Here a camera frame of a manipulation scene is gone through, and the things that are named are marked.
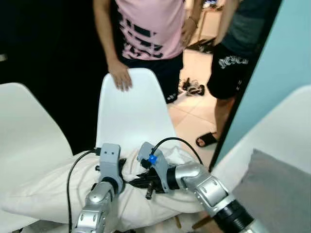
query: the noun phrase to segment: chair backrest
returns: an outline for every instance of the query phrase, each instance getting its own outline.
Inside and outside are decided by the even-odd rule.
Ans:
[[[31,92],[18,83],[1,84],[0,193],[70,156],[62,131]]]
[[[156,144],[176,136],[163,93],[154,73],[144,68],[129,69],[133,88],[119,91],[110,74],[104,77],[97,122],[96,146],[104,142],[121,146],[121,154],[132,152],[148,141]],[[178,146],[176,141],[163,146]]]
[[[311,85],[286,97],[220,161],[212,174],[233,190],[245,173],[253,149],[311,174]]]

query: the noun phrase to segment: hand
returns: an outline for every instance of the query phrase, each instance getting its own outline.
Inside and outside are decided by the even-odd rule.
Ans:
[[[195,30],[196,23],[191,18],[186,19],[181,29],[181,43],[183,47],[186,47],[190,43]]]
[[[108,71],[115,81],[116,88],[121,91],[128,91],[132,87],[132,80],[127,72],[128,67],[118,59],[108,63]]]

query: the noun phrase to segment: chair leg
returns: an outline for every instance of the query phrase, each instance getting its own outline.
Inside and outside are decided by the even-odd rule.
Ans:
[[[128,231],[125,231],[125,232],[115,231],[114,233],[136,233],[136,231],[135,230],[128,230]]]
[[[175,216],[175,221],[176,221],[176,226],[178,229],[181,229],[181,223],[180,223],[180,220],[179,220],[179,217],[178,216]]]
[[[212,221],[213,219],[210,216],[207,216],[203,219],[201,219],[200,221],[196,222],[193,226],[192,229],[196,230],[200,227],[203,227],[205,224],[209,223],[210,221]]]

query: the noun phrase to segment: black cable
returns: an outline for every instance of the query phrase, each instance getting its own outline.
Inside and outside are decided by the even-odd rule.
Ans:
[[[87,154],[90,154],[90,153],[94,153],[95,150],[89,150],[87,152],[85,152],[83,155],[81,155],[75,162],[74,164],[72,165],[70,171],[69,171],[69,174],[67,176],[67,189],[66,189],[66,193],[67,193],[67,202],[68,202],[68,219],[69,219],[69,230],[68,232],[71,233],[71,230],[72,230],[72,215],[71,215],[71,203],[70,203],[70,196],[69,196],[69,182],[70,182],[70,176],[71,176],[71,173],[74,169],[74,167],[77,165],[77,163],[84,157],[86,156]]]
[[[202,163],[202,160],[200,158],[200,156],[198,155],[198,153],[195,151],[195,149],[187,142],[185,141],[184,139],[181,139],[179,137],[167,137],[167,138],[164,138],[163,140],[161,140],[154,148],[152,148],[151,150],[151,154],[154,154],[156,149],[163,143],[163,142],[166,142],[166,141],[169,141],[169,140],[177,140],[177,141],[181,141],[183,143],[185,143],[188,147],[190,147],[190,149],[193,151],[193,153],[195,154],[195,156],[197,157],[197,159],[199,160],[200,164],[203,165]]]

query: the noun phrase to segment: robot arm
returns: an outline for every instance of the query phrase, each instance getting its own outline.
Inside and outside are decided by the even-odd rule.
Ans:
[[[109,182],[100,182],[87,195],[73,233],[103,233],[105,220],[110,212],[111,202],[115,197],[114,189]]]
[[[148,171],[130,182],[132,186],[147,188],[146,199],[152,198],[154,190],[156,193],[170,193],[175,189],[186,189],[196,196],[224,233],[268,233],[204,166],[198,163],[171,166],[160,150],[150,154],[152,148],[149,143],[142,145],[137,159]],[[86,205],[79,215],[73,233],[104,232],[111,202],[123,188],[119,154],[118,145],[103,145],[100,167],[96,168],[101,171],[100,182],[87,195]]]
[[[175,181],[180,188],[195,194],[225,233],[268,233],[204,166],[197,163],[177,166]]]
[[[268,233],[204,166],[198,163],[170,166],[160,150],[147,153],[152,147],[144,143],[138,154],[138,160],[149,169],[148,173],[130,183],[147,188],[147,199],[151,199],[153,190],[170,193],[175,189],[186,189],[196,196],[225,233]]]
[[[119,171],[120,146],[103,144],[100,165],[95,169],[101,172],[99,183],[94,184],[86,196],[83,207],[72,233],[103,233],[111,202],[122,192],[123,180]]]

